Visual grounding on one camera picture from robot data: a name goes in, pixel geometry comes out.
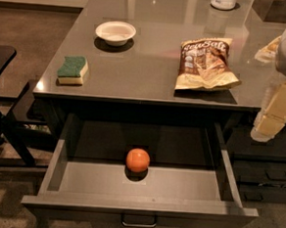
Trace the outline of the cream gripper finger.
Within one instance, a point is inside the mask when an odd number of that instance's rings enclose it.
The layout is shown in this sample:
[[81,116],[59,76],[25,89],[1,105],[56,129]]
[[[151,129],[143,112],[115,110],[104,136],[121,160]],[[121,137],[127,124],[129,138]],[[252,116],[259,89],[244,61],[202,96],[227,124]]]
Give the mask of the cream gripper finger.
[[273,62],[275,60],[276,51],[280,40],[281,40],[280,36],[274,38],[272,41],[270,41],[264,47],[258,50],[254,58],[262,63]]
[[267,142],[274,138],[286,125],[286,81],[276,87],[266,89],[251,137],[257,142]]

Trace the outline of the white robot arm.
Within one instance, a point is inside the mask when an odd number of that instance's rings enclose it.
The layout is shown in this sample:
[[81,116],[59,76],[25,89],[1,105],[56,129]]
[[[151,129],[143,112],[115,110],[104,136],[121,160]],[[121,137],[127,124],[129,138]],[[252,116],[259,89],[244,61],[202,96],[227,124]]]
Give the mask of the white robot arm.
[[[275,63],[278,72],[286,77],[286,29],[254,56],[259,62]],[[257,142],[274,138],[286,125],[286,79],[280,85],[266,88],[259,111],[251,130],[251,137]]]

